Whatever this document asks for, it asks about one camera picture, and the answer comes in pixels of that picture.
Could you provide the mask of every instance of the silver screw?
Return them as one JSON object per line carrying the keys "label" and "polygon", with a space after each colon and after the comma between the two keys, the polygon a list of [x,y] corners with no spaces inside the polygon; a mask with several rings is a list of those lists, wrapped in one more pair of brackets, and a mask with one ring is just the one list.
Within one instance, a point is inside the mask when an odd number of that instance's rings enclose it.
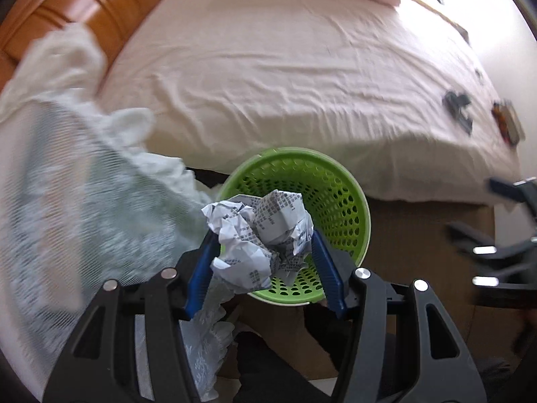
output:
{"label": "silver screw", "polygon": [[108,292],[117,288],[117,280],[110,279],[104,282],[103,289]]}
{"label": "silver screw", "polygon": [[369,277],[371,277],[371,272],[367,268],[356,268],[354,274],[356,274],[356,277],[359,279],[369,279]]}
{"label": "silver screw", "polygon": [[164,268],[164,270],[160,272],[160,276],[163,279],[167,279],[167,280],[174,279],[176,275],[177,275],[177,270],[175,268]]}
{"label": "silver screw", "polygon": [[425,280],[418,279],[414,281],[414,288],[420,290],[421,292],[424,292],[429,288],[429,285]]}

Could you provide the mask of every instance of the wooden floor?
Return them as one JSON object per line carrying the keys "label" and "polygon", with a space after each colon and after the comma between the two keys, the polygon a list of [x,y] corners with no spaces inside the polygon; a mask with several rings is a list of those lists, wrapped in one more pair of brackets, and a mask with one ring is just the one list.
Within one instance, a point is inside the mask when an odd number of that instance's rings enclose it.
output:
{"label": "wooden floor", "polygon": [[[444,226],[464,221],[493,236],[491,208],[454,203],[404,203],[369,200],[371,243],[362,266],[386,281],[409,284],[427,280],[452,316],[476,357],[500,356],[515,362],[509,350],[519,331],[514,312],[474,307],[470,303],[473,268],[447,242]],[[241,321],[308,379],[337,375],[330,359],[307,333],[302,308],[271,306],[238,296]],[[234,349],[219,373],[237,378]]]}

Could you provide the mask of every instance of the brown wooden bed frame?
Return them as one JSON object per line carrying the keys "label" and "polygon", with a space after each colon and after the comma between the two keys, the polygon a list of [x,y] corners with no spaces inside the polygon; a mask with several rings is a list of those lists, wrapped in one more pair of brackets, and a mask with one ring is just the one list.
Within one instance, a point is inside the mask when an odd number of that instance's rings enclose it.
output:
{"label": "brown wooden bed frame", "polygon": [[67,23],[95,33],[108,67],[161,0],[17,0],[0,25],[0,91],[30,43]]}

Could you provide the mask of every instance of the white lace cloth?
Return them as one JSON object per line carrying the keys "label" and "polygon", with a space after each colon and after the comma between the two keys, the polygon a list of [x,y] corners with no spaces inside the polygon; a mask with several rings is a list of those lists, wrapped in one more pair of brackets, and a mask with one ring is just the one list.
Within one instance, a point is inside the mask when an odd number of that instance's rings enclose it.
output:
{"label": "white lace cloth", "polygon": [[[0,96],[0,348],[38,399],[104,280],[147,280],[207,231],[211,197],[181,159],[144,148],[151,111],[106,116],[93,102],[104,68],[92,33],[68,25],[34,42]],[[231,296],[213,280],[203,309],[181,322],[202,401],[217,396],[233,330],[217,321]],[[136,323],[140,390],[151,398]]]}

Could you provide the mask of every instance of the white paper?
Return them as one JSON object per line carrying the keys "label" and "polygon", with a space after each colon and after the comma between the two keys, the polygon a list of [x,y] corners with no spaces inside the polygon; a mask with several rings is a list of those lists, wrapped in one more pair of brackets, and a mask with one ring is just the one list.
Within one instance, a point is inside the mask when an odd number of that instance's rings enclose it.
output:
{"label": "white paper", "polygon": [[203,213],[225,246],[211,268],[236,293],[268,289],[272,276],[292,286],[307,266],[313,222],[301,194],[277,189],[264,197],[240,194],[207,205]]}

